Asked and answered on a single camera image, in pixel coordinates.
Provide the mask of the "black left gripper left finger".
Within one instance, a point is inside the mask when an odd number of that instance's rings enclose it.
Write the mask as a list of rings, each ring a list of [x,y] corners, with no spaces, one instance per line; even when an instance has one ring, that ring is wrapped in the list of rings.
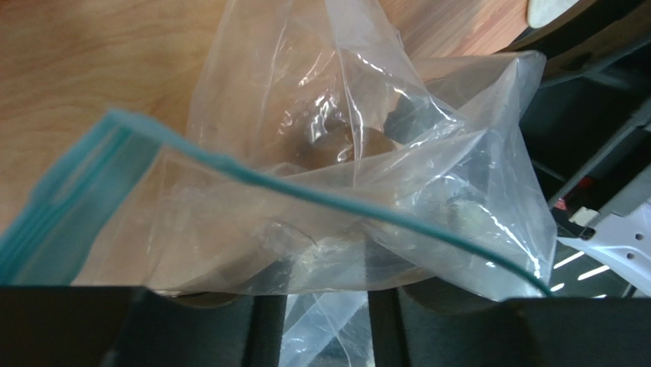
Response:
[[[3,366],[276,366],[287,299],[3,287]]]

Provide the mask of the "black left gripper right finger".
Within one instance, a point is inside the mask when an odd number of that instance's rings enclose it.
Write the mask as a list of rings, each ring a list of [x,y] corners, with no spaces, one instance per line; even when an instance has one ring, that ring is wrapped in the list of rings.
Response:
[[[379,366],[648,366],[646,298],[494,302],[438,278],[368,295]]]

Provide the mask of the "clear zip top bag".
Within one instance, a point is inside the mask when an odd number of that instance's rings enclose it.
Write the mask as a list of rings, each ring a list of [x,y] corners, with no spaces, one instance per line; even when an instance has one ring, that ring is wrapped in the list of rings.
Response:
[[[548,297],[544,64],[377,1],[3,1],[1,289],[284,296],[279,366],[375,366],[372,291]]]

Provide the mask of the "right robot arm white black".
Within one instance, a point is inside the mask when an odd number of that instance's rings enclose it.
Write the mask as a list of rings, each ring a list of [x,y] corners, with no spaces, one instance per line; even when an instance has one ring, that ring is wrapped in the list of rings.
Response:
[[[650,169],[644,168],[603,206],[588,201],[585,178],[553,214],[559,244],[552,291],[575,297],[650,296]]]

